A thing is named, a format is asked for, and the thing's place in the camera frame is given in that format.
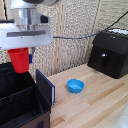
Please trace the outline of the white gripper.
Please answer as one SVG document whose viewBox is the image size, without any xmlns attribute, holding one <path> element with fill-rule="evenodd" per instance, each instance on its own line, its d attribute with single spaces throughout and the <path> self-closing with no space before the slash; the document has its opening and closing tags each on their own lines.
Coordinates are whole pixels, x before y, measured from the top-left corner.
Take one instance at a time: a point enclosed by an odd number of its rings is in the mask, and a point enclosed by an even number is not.
<svg viewBox="0 0 128 128">
<path fill-rule="evenodd" d="M 32 63 L 36 46 L 49 45 L 52 42 L 52 29 L 48 25 L 37 26 L 35 30 L 21 31 L 12 23 L 0 24 L 0 49 L 32 47 L 32 53 L 29 54 L 29 63 Z"/>
</svg>

